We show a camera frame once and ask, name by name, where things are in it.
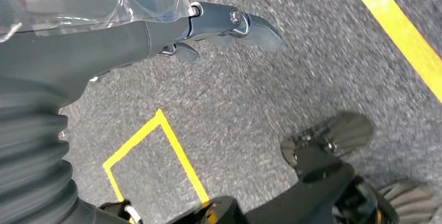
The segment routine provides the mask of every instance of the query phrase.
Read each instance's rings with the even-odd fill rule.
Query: yellow floor line
[[[201,183],[200,179],[197,176],[197,173],[195,172],[192,165],[190,164],[189,159],[187,158],[186,154],[184,153],[184,150],[182,149],[180,143],[178,142],[178,139],[175,136],[169,123],[167,122],[167,119],[164,116],[163,112],[161,110],[158,110],[158,112],[156,113],[156,116],[158,117],[161,127],[163,128],[163,131],[167,136],[167,139],[169,139],[169,142],[170,142],[172,148],[174,149],[175,154],[177,155],[179,161],[181,162],[181,165],[184,168],[184,171],[186,172],[187,177],[189,178],[190,182],[192,183],[192,186],[195,189],[201,202],[204,203],[204,202],[209,201],[209,197],[206,193],[206,190],[203,187],[203,184]]]
[[[442,103],[442,60],[394,0],[362,0],[425,84]]]
[[[117,195],[117,199],[119,201],[122,201],[124,200],[124,197],[118,187],[118,183],[115,180],[114,175],[112,174],[112,166],[115,165],[117,162],[119,162],[124,156],[126,156],[132,148],[137,146],[147,135],[149,135],[152,131],[154,131],[158,126],[161,127],[164,133],[166,134],[166,137],[169,140],[170,145],[174,149],[175,154],[177,155],[179,161],[181,162],[181,165],[184,171],[186,172],[190,182],[192,183],[192,186],[195,189],[195,192],[197,193],[201,202],[203,203],[207,202],[209,200],[209,197],[206,193],[206,190],[204,189],[203,184],[198,178],[197,173],[190,164],[189,159],[184,153],[181,144],[179,143],[177,137],[175,136],[172,128],[170,127],[169,122],[167,121],[161,109],[159,109],[156,112],[154,118],[149,120],[125,144],[123,144],[123,146],[121,146],[120,149],[118,149],[111,157],[109,157],[109,159],[107,159],[107,161],[103,163],[104,171],[109,177],[110,184],[112,185],[112,188],[114,189],[115,194]]]

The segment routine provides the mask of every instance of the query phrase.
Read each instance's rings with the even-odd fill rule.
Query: plastic cover
[[[68,34],[192,14],[189,0],[0,0],[0,43],[17,32]]]

